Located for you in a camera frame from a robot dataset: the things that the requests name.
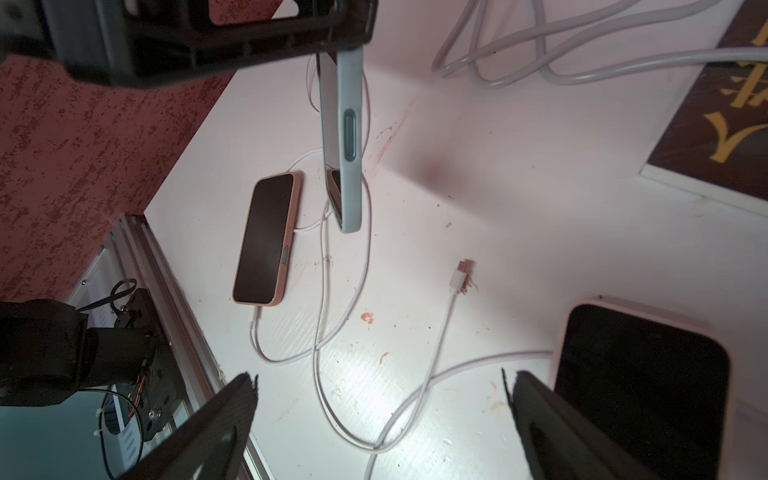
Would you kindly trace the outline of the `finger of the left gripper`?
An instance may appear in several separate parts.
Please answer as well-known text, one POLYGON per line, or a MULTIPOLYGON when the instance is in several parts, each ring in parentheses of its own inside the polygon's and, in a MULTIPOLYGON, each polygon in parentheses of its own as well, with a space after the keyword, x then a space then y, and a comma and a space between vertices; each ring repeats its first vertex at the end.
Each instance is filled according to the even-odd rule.
POLYGON ((75 80, 154 89, 371 41, 375 1, 299 1, 293 17, 219 25, 206 1, 1 4, 1 55, 61 64, 75 80))

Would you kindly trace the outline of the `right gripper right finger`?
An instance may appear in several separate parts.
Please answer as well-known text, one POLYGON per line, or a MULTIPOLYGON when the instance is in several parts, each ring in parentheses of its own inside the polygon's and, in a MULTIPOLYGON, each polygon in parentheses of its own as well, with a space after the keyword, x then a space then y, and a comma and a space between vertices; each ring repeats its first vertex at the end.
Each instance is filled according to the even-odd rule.
POLYGON ((502 378, 533 479, 658 477, 530 372, 502 378))

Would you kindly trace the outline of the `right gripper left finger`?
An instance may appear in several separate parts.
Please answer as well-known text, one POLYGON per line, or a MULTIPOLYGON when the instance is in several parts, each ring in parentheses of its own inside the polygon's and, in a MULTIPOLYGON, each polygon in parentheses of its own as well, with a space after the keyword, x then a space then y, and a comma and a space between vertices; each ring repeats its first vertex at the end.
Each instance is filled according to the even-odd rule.
POLYGON ((258 406, 258 379, 242 373, 124 479, 235 479, 258 406))

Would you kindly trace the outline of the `phone pink case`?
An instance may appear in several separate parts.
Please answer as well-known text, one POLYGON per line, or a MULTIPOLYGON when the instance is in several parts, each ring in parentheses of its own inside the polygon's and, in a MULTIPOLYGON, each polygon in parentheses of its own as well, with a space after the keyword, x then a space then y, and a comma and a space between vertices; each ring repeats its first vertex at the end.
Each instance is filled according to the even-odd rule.
POLYGON ((285 294, 303 175, 287 172, 259 180, 252 192, 232 299, 275 306, 285 294))
POLYGON ((735 368, 701 323, 600 298, 568 313, 553 390, 662 479, 722 479, 735 368))

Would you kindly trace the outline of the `phone teal case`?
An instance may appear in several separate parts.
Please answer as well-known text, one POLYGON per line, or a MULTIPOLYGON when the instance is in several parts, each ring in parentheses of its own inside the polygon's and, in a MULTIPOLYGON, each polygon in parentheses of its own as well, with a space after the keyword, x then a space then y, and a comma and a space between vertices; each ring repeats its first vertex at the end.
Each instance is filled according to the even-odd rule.
POLYGON ((327 196, 343 233, 362 223, 363 50, 316 55, 327 196))

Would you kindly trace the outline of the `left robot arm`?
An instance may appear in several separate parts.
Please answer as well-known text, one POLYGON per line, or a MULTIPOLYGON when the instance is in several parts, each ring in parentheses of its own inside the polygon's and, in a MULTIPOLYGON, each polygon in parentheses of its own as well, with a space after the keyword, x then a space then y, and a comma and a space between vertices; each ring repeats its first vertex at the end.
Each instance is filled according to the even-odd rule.
MULTIPOLYGON (((217 24, 205 1, 5 1, 1 51, 61 64, 74 79, 154 89, 314 55, 327 196, 340 229, 362 223, 363 48, 374 1, 301 1, 292 17, 217 24)), ((90 329, 55 300, 1 306, 1 402, 49 406, 88 387, 137 378, 154 344, 131 330, 90 329)))

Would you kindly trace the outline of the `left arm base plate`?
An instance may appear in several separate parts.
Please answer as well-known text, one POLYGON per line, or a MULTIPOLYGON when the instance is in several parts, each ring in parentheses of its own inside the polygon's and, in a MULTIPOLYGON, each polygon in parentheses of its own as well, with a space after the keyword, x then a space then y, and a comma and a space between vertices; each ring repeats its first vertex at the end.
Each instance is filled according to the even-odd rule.
POLYGON ((96 436, 106 475, 137 465, 185 396, 168 334, 150 291, 133 278, 76 309, 83 318, 75 390, 102 395, 96 436))

